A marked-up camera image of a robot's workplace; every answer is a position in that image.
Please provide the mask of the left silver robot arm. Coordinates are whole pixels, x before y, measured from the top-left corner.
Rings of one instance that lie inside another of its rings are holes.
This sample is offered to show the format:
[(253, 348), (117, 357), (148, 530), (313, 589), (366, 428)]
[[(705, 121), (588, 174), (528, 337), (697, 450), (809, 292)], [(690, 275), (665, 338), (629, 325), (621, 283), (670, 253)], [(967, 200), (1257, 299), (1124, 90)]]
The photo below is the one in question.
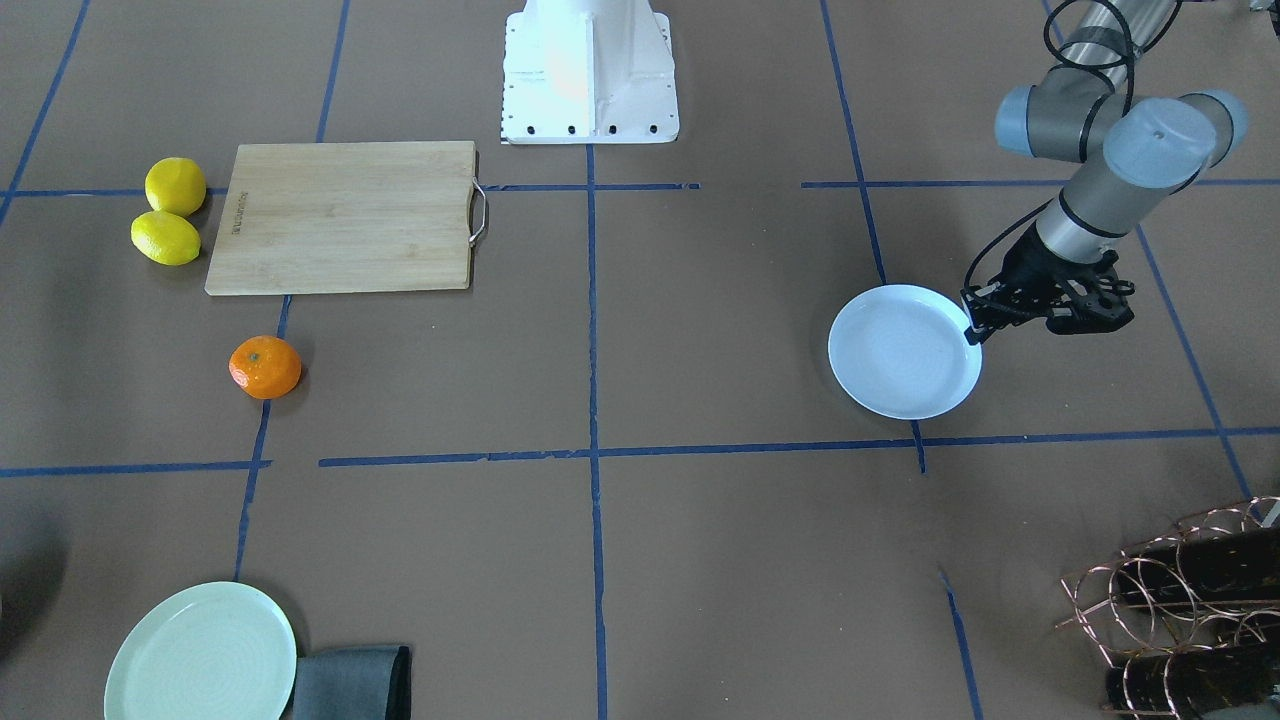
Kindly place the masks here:
[(1056, 35), (1068, 9), (1052, 8), (1042, 29), (1053, 64), (1039, 83), (1005, 96), (995, 137), (1010, 152), (1070, 161), (1076, 172), (1012, 224), (1018, 240), (989, 281), (965, 279), (970, 345), (1036, 320), (1061, 336), (1126, 325), (1134, 287), (1115, 272), (1117, 242), (1225, 160), (1248, 131), (1247, 110), (1231, 94), (1135, 92), (1138, 64), (1171, 28), (1180, 3), (1083, 1), (1075, 29)]

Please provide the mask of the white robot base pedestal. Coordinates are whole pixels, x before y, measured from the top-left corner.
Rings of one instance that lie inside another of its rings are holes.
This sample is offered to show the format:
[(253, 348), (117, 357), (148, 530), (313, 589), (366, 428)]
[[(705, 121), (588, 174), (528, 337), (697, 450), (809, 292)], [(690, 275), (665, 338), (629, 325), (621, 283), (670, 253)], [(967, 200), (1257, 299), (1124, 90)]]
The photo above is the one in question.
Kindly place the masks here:
[(649, 1), (527, 1), (504, 26), (500, 141), (671, 143), (669, 18)]

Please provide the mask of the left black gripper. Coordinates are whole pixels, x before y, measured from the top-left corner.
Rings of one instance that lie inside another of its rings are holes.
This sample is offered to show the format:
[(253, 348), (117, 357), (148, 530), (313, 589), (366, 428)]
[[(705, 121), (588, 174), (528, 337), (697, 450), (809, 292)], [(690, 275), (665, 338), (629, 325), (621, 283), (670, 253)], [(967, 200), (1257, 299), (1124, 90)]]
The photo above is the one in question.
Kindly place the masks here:
[(1074, 263), (1044, 246), (1029, 228), (1006, 252), (989, 284), (961, 288), (969, 327), (965, 340), (980, 346), (997, 331), (1037, 319), (1053, 334), (1101, 334), (1121, 329), (1135, 314), (1135, 287), (1117, 275), (1108, 249), (1094, 263)]

